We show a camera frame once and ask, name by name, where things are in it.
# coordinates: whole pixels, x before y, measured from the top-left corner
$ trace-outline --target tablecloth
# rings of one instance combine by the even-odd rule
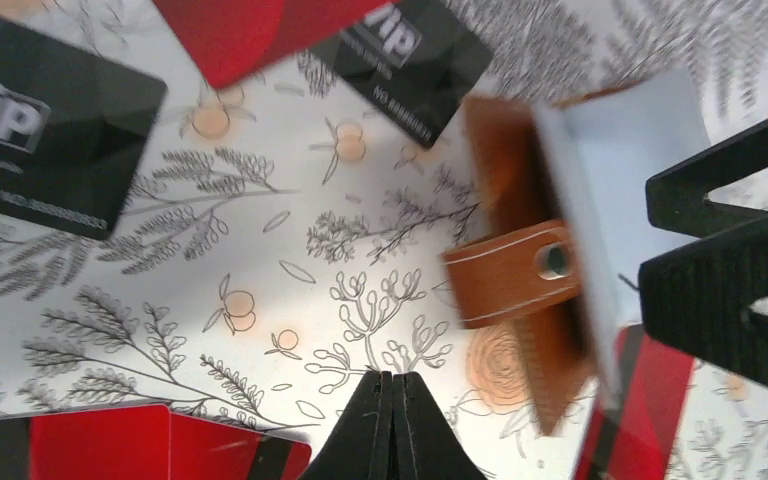
[[[684,66],[712,140],[768,116],[768,0],[448,3],[496,53],[480,90]],[[113,239],[0,217],[0,415],[162,401],[316,453],[364,371],[415,370],[488,478],[570,475],[595,386],[541,436],[512,334],[458,328],[438,254],[484,229],[459,117],[424,151],[307,52],[214,91],[147,0],[0,13],[169,87]],[[768,170],[717,194],[768,209]],[[667,475],[768,480],[768,390],[697,364]]]

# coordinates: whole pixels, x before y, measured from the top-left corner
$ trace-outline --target black pointed object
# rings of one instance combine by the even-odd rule
[[[484,480],[418,373],[364,374],[300,480]]]
[[[766,167],[768,121],[650,179],[651,223],[706,238],[644,262],[638,285],[652,338],[768,386],[768,315],[752,310],[768,297],[768,212],[704,199]]]

